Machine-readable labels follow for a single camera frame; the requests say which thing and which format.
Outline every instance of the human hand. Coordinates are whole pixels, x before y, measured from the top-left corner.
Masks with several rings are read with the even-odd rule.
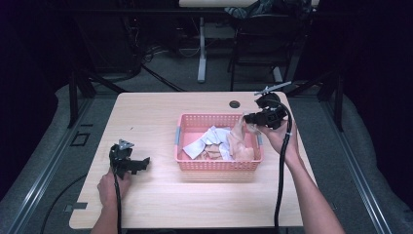
[[[280,154],[282,151],[282,144],[285,138],[287,128],[287,121],[283,120],[282,125],[273,130],[268,127],[257,126],[257,129],[267,136],[273,148]],[[292,121],[291,126],[291,136],[288,141],[288,146],[285,150],[285,163],[290,166],[294,163],[301,162],[300,153],[298,150],[298,139],[297,139],[297,125],[295,121]]]
[[[118,183],[121,198],[124,198],[131,186],[131,174],[125,172],[124,179],[118,177]],[[115,177],[113,176],[111,169],[109,169],[109,172],[106,175],[102,176],[97,185],[97,189],[99,190],[100,202],[103,207],[117,206]]]

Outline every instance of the office chair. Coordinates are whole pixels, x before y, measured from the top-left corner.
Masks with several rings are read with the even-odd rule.
[[[282,76],[284,82],[294,42],[303,32],[304,22],[289,15],[263,14],[240,19],[228,64],[228,72],[231,71],[230,91],[234,90],[236,65],[268,66],[270,73],[276,67],[285,67]]]

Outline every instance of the table top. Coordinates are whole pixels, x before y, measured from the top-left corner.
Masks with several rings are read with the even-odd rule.
[[[289,107],[285,94],[278,93]],[[70,226],[90,229],[101,204],[96,188],[109,169],[109,150],[122,138],[135,144],[132,160],[151,158],[146,171],[131,176],[131,188],[123,199],[124,228],[227,228],[274,226],[277,202],[279,154],[262,137],[264,160],[254,172],[192,172],[179,169],[173,153],[177,123],[182,113],[258,112],[250,92],[125,93],[114,105],[94,156]],[[237,100],[241,106],[232,108]],[[314,179],[301,137],[300,153]],[[280,226],[302,226],[291,174],[284,172]]]
[[[179,0],[180,7],[193,8],[224,8],[224,7],[247,7],[257,0]],[[317,6],[319,0],[312,0],[312,6]]]

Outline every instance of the forearm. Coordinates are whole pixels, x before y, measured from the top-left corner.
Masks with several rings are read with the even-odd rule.
[[[344,233],[335,213],[313,182],[303,162],[300,160],[290,163],[288,167],[294,180],[306,233]]]
[[[103,207],[100,217],[92,229],[92,234],[118,233],[118,208],[117,206]]]

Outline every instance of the pink plastic basket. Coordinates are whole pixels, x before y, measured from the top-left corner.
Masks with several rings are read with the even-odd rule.
[[[174,157],[182,171],[254,171],[263,160],[261,136],[245,129],[246,147],[252,147],[254,160],[249,162],[227,160],[193,160],[182,149],[200,138],[210,127],[230,127],[242,117],[241,114],[182,114],[175,136]]]

